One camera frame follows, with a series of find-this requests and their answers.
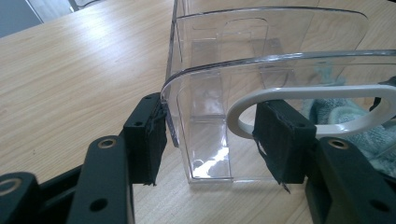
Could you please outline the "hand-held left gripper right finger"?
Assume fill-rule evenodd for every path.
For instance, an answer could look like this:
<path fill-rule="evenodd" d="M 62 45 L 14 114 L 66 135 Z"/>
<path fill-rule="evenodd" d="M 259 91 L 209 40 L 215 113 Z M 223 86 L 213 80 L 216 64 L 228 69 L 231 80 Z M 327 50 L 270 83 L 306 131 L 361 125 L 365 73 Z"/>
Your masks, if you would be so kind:
<path fill-rule="evenodd" d="M 316 141 L 317 127 L 283 100 L 258 103 L 252 136 L 279 184 L 302 184 L 305 151 Z"/>

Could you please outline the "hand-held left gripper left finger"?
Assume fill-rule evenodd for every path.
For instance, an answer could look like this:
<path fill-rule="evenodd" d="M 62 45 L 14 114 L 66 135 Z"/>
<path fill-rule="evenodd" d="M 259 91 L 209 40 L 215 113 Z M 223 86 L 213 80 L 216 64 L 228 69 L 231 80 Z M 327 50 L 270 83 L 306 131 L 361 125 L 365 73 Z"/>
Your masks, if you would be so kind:
<path fill-rule="evenodd" d="M 158 92 L 143 97 L 123 125 L 133 184 L 155 185 L 167 144 L 166 112 Z"/>

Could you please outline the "clear acrylic divided organizer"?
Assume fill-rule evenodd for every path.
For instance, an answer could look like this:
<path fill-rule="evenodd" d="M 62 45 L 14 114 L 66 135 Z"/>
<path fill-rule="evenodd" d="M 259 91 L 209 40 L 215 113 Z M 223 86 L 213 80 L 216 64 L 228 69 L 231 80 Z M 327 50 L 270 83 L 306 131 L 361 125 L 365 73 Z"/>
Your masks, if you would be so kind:
<path fill-rule="evenodd" d="M 321 65 L 396 65 L 396 50 L 363 50 L 365 14 L 319 0 L 175 0 L 162 101 L 187 178 L 200 182 L 267 180 L 250 139 L 228 127 L 230 108 L 255 91 L 275 91 L 303 114 L 309 99 L 375 96 L 376 84 L 306 83 Z M 342 128 L 368 120 L 319 125 Z"/>

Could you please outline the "light blue towel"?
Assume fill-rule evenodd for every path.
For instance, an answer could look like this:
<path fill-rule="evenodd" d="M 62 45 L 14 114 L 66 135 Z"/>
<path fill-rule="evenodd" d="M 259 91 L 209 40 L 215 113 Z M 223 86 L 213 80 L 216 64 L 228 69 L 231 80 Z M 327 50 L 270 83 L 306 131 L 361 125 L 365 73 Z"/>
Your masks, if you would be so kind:
<path fill-rule="evenodd" d="M 321 65 L 308 71 L 306 83 L 319 86 L 392 84 L 396 86 L 396 65 Z M 383 102 L 368 97 L 309 99 L 303 114 L 319 125 L 360 119 Z M 374 168 L 396 178 L 396 116 L 374 128 L 346 138 L 357 146 Z"/>

